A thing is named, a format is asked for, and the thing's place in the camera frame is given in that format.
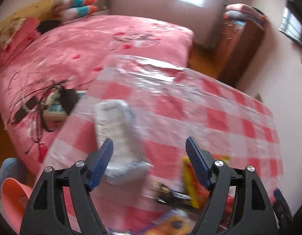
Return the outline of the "floral pillow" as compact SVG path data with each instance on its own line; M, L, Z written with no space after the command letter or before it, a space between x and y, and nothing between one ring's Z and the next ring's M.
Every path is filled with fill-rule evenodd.
M0 47L5 50L11 43L15 34L20 30L25 23L26 18L15 17L0 31Z

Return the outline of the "pink checkered plastic tablecloth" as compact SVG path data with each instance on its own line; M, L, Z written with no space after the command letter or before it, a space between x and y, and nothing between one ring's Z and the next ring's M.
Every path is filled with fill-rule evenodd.
M155 201L154 182L182 190L182 159L190 136L214 157L243 169L252 165L269 196L283 175L279 139L269 108L252 97L187 68L138 56L114 55L76 105L48 149L43 166L71 167L97 148L93 105L120 99L133 111L152 167L142 180L101 182L91 197L104 226L137 231L169 211Z

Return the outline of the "purple yellow snack packet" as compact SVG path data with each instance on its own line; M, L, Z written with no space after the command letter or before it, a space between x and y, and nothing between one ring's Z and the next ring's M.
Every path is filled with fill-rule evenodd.
M179 235L189 234L195 226L195 221L184 210L173 209L167 214L152 221L141 234Z

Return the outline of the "brown wooden cabinet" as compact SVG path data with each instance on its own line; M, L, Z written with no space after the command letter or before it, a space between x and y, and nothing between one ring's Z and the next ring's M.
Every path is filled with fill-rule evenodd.
M223 20L214 51L217 79L235 87L264 38L265 30L255 22Z

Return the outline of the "orange plastic trash bin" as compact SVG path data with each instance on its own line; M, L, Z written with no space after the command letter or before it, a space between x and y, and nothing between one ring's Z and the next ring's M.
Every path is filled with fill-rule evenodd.
M1 186L1 200L6 217L17 234L20 233L25 207L32 188L14 178L6 178Z

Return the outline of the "pink bed with heart blanket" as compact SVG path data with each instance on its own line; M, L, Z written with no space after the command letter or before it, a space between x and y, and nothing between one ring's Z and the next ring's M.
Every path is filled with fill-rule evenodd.
M31 97L62 82L85 90L110 55L135 55L186 67L194 33L172 23L124 15L94 15L54 28L22 50L0 69L0 113L19 158L33 173L54 140L55 132L36 136L36 115L19 124L13 118Z

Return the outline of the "folded blankets on cabinet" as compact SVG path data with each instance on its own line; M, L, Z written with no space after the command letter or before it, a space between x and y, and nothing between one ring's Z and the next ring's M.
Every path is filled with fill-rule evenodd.
M223 17L237 21L252 21L261 28L267 25L267 17L263 12L243 3L227 5Z

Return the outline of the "blue padded stool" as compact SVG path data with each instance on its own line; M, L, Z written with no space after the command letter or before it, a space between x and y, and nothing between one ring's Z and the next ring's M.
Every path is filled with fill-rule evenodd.
M0 194L3 181L6 178L14 178L20 183L26 183L27 175L28 169L20 159L5 159L0 168Z

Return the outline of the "white power strip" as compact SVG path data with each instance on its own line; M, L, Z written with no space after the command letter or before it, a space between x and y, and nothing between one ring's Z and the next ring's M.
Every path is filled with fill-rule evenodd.
M76 91L79 99L86 93L86 91ZM62 122L66 121L69 115L63 110L60 105L58 98L60 97L59 90L51 92L46 101L44 102L43 108L43 119L46 121Z

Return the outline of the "black power adapter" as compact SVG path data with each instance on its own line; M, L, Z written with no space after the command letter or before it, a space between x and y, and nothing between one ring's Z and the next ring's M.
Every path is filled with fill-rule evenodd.
M58 98L58 101L66 114L69 115L79 101L77 92L75 89L66 89L65 87L61 87L59 89L59 94L60 97Z

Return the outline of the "black smartphone on bed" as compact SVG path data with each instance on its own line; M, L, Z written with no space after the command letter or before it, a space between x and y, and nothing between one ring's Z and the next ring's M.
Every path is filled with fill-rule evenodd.
M19 110L15 113L12 123L19 124L29 113L36 111L37 105L37 97L31 97L26 103L22 104Z

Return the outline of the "black yellow snack bar wrapper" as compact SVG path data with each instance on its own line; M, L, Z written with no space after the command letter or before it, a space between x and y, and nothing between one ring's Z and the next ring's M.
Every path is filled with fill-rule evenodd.
M155 199L160 204L177 209L190 210L193 208L191 203L192 198L183 192L173 190L159 181L154 182L153 189Z

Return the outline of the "yellow red snack bag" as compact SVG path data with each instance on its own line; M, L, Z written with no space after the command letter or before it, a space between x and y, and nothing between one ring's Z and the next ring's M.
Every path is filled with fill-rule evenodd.
M230 157L224 155L213 155L217 160L221 160L226 164L230 164ZM195 174L193 166L187 156L182 157L182 169L183 169L183 182L185 185L186 193L191 197L192 206L202 211L208 201L209 191L202 186ZM225 212L230 214L233 209L234 197L231 194L228 194L226 200Z

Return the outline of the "striped colourful bolster pillow upper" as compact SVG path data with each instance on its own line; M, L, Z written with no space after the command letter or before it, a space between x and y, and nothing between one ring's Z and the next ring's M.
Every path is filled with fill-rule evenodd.
M54 10L65 10L74 7L92 5L98 0L57 0L53 3Z

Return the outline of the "small side window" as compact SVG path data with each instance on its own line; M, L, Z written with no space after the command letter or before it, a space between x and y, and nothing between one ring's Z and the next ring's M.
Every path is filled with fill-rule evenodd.
M279 31L302 47L302 14L292 0L286 1Z

